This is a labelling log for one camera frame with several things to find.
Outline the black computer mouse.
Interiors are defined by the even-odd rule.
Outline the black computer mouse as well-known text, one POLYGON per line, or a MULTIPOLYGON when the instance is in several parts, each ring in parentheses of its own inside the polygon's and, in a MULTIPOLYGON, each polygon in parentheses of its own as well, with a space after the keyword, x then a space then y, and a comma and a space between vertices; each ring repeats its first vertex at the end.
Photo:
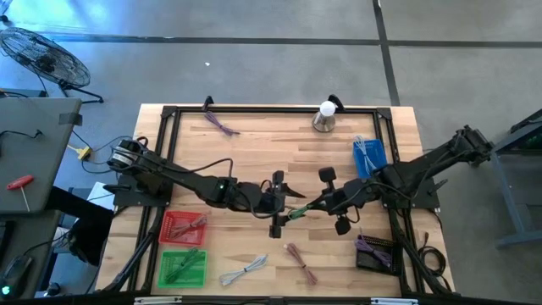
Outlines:
POLYGON ((0 276, 0 297, 3 300, 22 296, 33 259, 28 255, 14 258, 0 276))

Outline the black table frame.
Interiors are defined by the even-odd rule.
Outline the black table frame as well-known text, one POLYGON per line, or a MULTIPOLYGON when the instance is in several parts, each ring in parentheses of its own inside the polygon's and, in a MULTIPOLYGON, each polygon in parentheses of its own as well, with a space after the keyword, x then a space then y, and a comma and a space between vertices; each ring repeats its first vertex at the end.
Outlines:
MULTIPOLYGON (((318 172, 333 167, 336 186, 356 177, 352 143, 356 136, 381 137, 389 161, 419 157, 422 143, 415 113, 410 107, 349 107, 337 114, 329 133, 312 127, 315 108, 294 105, 216 105, 213 112, 221 124, 235 131, 225 135, 208 122, 203 111, 189 104, 177 118, 161 120, 162 106, 141 106, 135 135, 163 150, 186 168, 200 168, 205 175, 232 174, 241 181, 260 183, 282 170, 285 181, 305 198, 288 198, 299 208, 318 197, 323 182, 318 172)), ((392 275, 356 266, 354 240, 359 234, 390 239, 387 210, 381 202, 369 202, 351 210, 351 230, 339 236, 335 219, 312 211, 291 221, 281 237, 268 234, 269 222, 248 213, 208 207, 192 192, 175 187, 173 210, 208 216, 203 247, 207 251, 207 278, 202 288, 180 288, 183 297, 397 297, 400 281, 392 275)))

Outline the black plastic basket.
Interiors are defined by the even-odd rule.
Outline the black plastic basket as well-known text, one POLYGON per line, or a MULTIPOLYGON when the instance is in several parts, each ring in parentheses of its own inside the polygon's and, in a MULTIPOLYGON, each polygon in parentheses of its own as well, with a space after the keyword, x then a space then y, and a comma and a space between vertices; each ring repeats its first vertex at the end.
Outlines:
POLYGON ((401 247, 394 241, 373 236, 358 235, 356 266, 384 275, 401 275, 403 268, 401 247))

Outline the grey desk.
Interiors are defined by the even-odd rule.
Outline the grey desk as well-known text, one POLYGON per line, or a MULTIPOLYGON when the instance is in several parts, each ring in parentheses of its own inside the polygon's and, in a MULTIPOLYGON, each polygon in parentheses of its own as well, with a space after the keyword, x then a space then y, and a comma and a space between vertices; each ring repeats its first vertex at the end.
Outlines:
POLYGON ((58 168, 75 125, 82 122, 79 98, 0 98, 0 214, 26 214, 46 208, 58 168), (25 175, 30 205, 8 183, 25 175))

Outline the black floor fan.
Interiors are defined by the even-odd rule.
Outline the black floor fan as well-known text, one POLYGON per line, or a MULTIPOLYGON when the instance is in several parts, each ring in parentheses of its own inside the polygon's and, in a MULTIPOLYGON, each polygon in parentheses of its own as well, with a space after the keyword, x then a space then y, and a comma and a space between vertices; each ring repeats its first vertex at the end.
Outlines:
POLYGON ((9 27, 0 30, 0 48, 21 66, 56 84, 66 97, 67 91, 77 91, 94 97, 83 103, 104 103, 100 95, 84 90, 91 82, 89 69, 53 40, 24 28, 9 27))

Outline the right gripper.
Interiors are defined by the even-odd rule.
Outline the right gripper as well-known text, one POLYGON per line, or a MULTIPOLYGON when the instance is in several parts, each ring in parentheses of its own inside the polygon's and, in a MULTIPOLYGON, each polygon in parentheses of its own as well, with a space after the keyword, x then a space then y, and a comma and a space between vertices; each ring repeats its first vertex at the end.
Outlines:
POLYGON ((305 208, 307 210, 325 210, 328 215, 335 216, 335 231, 339 236, 343 236, 351 229, 351 221, 347 216, 346 194, 334 185, 336 174, 333 167, 321 168, 319 178, 326 187, 322 190, 322 195, 307 203, 305 208))

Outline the white bulb table lamp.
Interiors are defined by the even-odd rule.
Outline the white bulb table lamp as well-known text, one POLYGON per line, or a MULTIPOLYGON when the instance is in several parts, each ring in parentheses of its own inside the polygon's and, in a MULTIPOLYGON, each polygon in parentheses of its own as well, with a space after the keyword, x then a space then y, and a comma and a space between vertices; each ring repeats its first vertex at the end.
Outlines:
POLYGON ((312 127, 319 132, 330 132, 335 127, 336 106, 331 101, 320 104, 319 110, 312 117, 312 127))

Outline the red plastic basket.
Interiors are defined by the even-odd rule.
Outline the red plastic basket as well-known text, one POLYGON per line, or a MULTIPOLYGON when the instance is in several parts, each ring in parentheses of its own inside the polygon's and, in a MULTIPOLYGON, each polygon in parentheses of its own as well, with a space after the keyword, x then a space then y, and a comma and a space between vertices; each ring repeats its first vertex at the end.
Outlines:
POLYGON ((185 211, 166 211, 159 235, 161 244, 199 247, 207 230, 207 215, 185 211))

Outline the white paper sheet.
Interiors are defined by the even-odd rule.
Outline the white paper sheet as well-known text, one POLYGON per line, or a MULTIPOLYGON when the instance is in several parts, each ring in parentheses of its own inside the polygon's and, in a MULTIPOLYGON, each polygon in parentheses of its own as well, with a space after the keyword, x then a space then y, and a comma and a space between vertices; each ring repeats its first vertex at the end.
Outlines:
POLYGON ((114 194, 105 190, 105 186, 102 182, 96 182, 91 189, 90 194, 87 197, 87 201, 96 204, 102 208, 108 210, 114 210, 113 200, 114 194))

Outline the green plastic basket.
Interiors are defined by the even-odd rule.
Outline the green plastic basket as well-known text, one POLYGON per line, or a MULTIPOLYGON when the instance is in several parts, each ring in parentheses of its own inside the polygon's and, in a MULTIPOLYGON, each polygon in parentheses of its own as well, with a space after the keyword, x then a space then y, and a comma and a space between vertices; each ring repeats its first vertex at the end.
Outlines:
POLYGON ((192 248, 165 251, 158 276, 159 288, 202 288, 207 278, 207 251, 192 248))

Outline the blue plastic basket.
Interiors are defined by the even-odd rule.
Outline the blue plastic basket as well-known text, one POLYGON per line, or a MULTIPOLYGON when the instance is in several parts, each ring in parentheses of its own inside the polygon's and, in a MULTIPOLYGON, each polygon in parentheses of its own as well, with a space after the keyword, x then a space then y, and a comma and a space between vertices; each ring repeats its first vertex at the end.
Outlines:
POLYGON ((384 167, 387 162, 381 140, 365 140, 357 136, 352 143, 352 154, 359 178, 370 178, 371 174, 384 167))

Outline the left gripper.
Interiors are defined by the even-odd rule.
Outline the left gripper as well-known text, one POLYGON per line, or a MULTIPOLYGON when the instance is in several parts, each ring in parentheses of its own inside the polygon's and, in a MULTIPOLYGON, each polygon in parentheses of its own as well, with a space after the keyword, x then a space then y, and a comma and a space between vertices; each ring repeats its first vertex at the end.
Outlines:
MULTIPOLYGON (((290 215, 286 214, 281 217, 279 214, 284 211, 284 199, 279 195, 282 190, 284 181, 284 172, 282 170, 275 171, 270 180, 263 180, 260 184, 262 196, 259 204, 253 209, 253 216, 257 219, 271 219, 269 226, 270 237, 281 237, 281 224, 285 225, 290 221, 290 215)), ((290 189, 288 186, 283 188, 283 193, 287 197, 305 198, 301 193, 290 189)))

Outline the grey metal stand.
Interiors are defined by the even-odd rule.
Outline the grey metal stand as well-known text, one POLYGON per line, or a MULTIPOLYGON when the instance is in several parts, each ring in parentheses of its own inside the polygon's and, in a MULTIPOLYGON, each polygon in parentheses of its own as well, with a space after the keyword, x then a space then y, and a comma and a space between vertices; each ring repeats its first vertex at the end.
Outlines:
POLYGON ((542 109, 514 124, 491 151, 491 163, 515 232, 498 247, 542 241, 531 208, 542 208, 542 109))

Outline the red handled hex key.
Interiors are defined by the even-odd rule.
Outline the red handled hex key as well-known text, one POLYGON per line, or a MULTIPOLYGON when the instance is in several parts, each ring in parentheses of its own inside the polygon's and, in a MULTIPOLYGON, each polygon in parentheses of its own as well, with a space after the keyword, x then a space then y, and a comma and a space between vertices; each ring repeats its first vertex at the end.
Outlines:
POLYGON ((14 191, 14 190, 20 190, 21 191, 22 197, 23 197, 24 202, 25 202, 25 207, 26 207, 26 210, 28 212, 30 212, 30 205, 29 205, 28 199, 27 199, 27 197, 25 195, 25 186, 30 184, 33 180, 34 180, 33 175, 25 175, 25 176, 19 177, 18 179, 8 183, 7 186, 6 186, 6 189, 8 191, 14 191))

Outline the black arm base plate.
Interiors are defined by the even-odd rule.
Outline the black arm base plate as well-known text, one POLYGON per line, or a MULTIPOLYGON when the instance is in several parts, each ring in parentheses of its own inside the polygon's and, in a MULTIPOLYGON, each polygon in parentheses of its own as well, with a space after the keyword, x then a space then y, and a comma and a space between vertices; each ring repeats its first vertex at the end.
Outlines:
POLYGON ((116 185, 105 185, 104 190, 114 194, 113 204, 118 207, 166 207, 169 205, 173 183, 154 175, 122 174, 116 185))
POLYGON ((417 195, 412 200, 406 200, 395 191, 390 191, 382 196, 382 203, 387 208, 409 209, 435 209, 440 208, 440 200, 437 190, 440 183, 436 184, 433 178, 427 179, 422 185, 417 195))

